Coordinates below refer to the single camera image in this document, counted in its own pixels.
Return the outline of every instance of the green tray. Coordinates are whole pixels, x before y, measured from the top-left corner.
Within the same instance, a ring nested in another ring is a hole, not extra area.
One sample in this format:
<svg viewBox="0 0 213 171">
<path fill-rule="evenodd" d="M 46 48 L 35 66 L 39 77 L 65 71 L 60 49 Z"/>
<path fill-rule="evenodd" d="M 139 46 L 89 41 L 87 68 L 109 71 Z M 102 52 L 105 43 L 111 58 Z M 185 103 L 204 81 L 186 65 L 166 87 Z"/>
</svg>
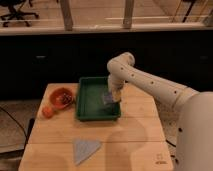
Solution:
<svg viewBox="0 0 213 171">
<path fill-rule="evenodd" d="M 107 77 L 81 77 L 76 117 L 81 121 L 117 120 L 121 116 L 120 104 L 104 105 L 102 94 L 107 91 Z"/>
</svg>

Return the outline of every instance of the floor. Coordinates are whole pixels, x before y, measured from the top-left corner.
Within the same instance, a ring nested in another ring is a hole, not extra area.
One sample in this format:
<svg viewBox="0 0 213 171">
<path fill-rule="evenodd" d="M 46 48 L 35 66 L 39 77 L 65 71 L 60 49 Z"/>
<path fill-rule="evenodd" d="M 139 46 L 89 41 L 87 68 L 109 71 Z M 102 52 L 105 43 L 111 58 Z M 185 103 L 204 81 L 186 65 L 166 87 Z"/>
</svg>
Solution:
<svg viewBox="0 0 213 171">
<path fill-rule="evenodd" d="M 24 128 L 28 128 L 29 119 L 36 116 L 40 99 L 0 101 L 0 106 L 6 109 Z M 160 102 L 156 101 L 166 139 L 176 144 L 178 114 L 174 113 Z M 23 149 L 25 137 L 17 124 L 3 111 L 0 111 L 0 171 L 18 170 L 22 152 L 1 154 L 7 151 Z M 175 148 L 168 144 L 170 154 L 175 154 Z"/>
<path fill-rule="evenodd" d="M 197 0 L 187 22 L 202 21 L 210 13 L 213 9 L 213 2 L 208 0 L 206 6 L 205 2 L 206 0 Z M 21 8 L 24 12 L 39 14 L 39 19 L 33 16 L 25 17 L 32 27 L 64 26 L 61 6 L 56 0 L 32 0 L 32 3 L 33 6 L 30 7 L 27 1 Z M 111 26 L 123 23 L 125 0 L 69 0 L 69 4 L 75 27 Z M 133 24 L 181 22 L 189 5 L 188 2 L 180 4 L 180 0 L 135 0 Z M 0 15 L 6 13 L 8 13 L 7 8 L 0 7 Z M 6 29 L 14 27 L 26 26 L 24 22 L 13 20 Z"/>
</svg>

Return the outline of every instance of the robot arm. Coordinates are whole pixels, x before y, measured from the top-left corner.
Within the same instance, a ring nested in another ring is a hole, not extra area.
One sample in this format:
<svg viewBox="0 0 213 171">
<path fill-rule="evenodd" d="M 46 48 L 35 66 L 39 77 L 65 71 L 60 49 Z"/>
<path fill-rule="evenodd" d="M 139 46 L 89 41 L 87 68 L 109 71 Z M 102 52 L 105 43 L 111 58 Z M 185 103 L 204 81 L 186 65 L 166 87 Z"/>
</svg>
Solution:
<svg viewBox="0 0 213 171">
<path fill-rule="evenodd" d="M 133 68 L 134 57 L 123 53 L 111 59 L 107 68 L 111 101 L 119 101 L 125 80 L 178 111 L 174 171 L 213 170 L 213 92 L 198 92 L 187 86 Z"/>
<path fill-rule="evenodd" d="M 181 85 L 146 72 L 133 68 L 135 59 L 131 53 L 123 53 L 112 58 L 107 68 L 109 91 L 117 93 L 124 85 L 124 80 L 151 94 L 166 106 L 180 111 L 185 102 L 198 92 L 185 85 Z"/>
</svg>

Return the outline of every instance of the orange bowl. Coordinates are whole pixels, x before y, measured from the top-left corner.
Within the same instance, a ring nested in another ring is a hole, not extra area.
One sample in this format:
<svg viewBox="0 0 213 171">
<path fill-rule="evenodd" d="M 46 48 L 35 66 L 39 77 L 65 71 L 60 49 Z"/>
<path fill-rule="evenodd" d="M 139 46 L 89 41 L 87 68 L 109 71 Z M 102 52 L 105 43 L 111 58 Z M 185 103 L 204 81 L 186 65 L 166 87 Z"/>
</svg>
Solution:
<svg viewBox="0 0 213 171">
<path fill-rule="evenodd" d="M 73 103 L 73 93 L 67 88 L 58 88 L 49 97 L 50 103 L 55 109 L 64 109 Z"/>
</svg>

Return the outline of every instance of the wooden table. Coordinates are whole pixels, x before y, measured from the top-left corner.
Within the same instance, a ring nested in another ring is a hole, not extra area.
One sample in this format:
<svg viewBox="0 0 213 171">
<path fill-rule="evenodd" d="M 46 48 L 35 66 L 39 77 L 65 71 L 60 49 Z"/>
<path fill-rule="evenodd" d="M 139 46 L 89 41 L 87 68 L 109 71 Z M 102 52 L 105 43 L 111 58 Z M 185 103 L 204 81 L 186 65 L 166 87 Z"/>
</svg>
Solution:
<svg viewBox="0 0 213 171">
<path fill-rule="evenodd" d="M 77 94 L 78 84 L 49 84 L 26 146 L 20 171 L 172 171 L 173 165 L 152 96 L 131 84 L 122 91 L 117 121 L 80 122 L 75 105 L 51 119 L 41 114 L 59 87 Z M 76 166 L 73 140 L 99 140 L 101 148 Z"/>
</svg>

